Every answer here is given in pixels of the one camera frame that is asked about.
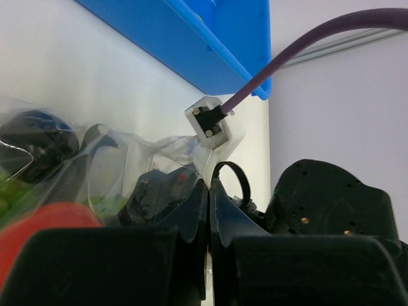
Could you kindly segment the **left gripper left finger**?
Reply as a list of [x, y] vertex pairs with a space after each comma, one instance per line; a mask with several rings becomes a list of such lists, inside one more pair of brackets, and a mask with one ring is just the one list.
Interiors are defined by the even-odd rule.
[[155, 226], [35, 233], [1, 292], [2, 305], [200, 305], [206, 297], [207, 187]]

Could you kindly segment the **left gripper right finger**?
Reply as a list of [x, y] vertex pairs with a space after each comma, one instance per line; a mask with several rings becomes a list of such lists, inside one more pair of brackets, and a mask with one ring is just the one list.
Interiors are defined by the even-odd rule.
[[216, 305], [406, 305], [407, 290], [375, 238], [271, 235], [248, 218], [221, 181], [210, 189]]

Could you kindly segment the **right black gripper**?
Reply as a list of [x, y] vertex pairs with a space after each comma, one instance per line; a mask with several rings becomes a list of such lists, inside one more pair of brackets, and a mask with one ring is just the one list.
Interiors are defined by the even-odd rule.
[[118, 225], [197, 227], [203, 192], [203, 180], [189, 168], [148, 171], [117, 214]]

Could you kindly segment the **red fake tomato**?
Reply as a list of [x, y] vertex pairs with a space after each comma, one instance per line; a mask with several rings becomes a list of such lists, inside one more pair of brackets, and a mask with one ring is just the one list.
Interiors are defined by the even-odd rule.
[[57, 202], [44, 205], [1, 230], [1, 286], [25, 243], [38, 231], [55, 228], [100, 228], [99, 217], [83, 204]]

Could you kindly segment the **clear zip top bag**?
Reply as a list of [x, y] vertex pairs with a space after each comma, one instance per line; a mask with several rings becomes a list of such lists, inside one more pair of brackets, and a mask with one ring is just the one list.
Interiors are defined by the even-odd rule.
[[[81, 203], [80, 196], [129, 198], [141, 175], [189, 168], [203, 174], [208, 150], [195, 136], [158, 142], [114, 131], [95, 122], [77, 124], [56, 111], [17, 99], [1, 98], [1, 173], [33, 185], [33, 193], [14, 206], [5, 227], [40, 207], [57, 202]], [[109, 226], [120, 226], [116, 213], [98, 212]]]

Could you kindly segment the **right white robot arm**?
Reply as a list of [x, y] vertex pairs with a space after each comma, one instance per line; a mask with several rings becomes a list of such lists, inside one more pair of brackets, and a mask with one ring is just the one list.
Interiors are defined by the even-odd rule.
[[[213, 176], [218, 177], [223, 166], [235, 172], [242, 188], [241, 198], [229, 200], [271, 234], [366, 235], [378, 239], [394, 257], [407, 251], [398, 236], [389, 195], [339, 166], [311, 159], [295, 162], [280, 176], [266, 212], [257, 210], [247, 177], [237, 164], [220, 162]], [[187, 200], [196, 179], [185, 168], [143, 174], [117, 215], [119, 224], [159, 223]]]

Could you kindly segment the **green fake lettuce leaf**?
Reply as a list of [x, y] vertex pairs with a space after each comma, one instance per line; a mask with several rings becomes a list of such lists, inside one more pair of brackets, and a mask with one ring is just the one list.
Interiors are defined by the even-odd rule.
[[[5, 223], [11, 219], [11, 209], [14, 206], [19, 206], [25, 196], [29, 196], [33, 193], [33, 185], [23, 184], [16, 180], [10, 180], [9, 176], [4, 172], [1, 173], [1, 222]], [[117, 209], [121, 209], [127, 202], [128, 198], [123, 196], [91, 196], [86, 198], [85, 196], [78, 197], [83, 205], [89, 205], [89, 200], [92, 202], [92, 206], [98, 212], [113, 212], [114, 205], [117, 205]]]

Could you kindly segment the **blue plastic bin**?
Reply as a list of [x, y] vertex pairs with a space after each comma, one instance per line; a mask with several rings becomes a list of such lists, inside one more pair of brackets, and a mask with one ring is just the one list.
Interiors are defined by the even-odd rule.
[[79, 3], [209, 96], [236, 93], [272, 59], [268, 1]]

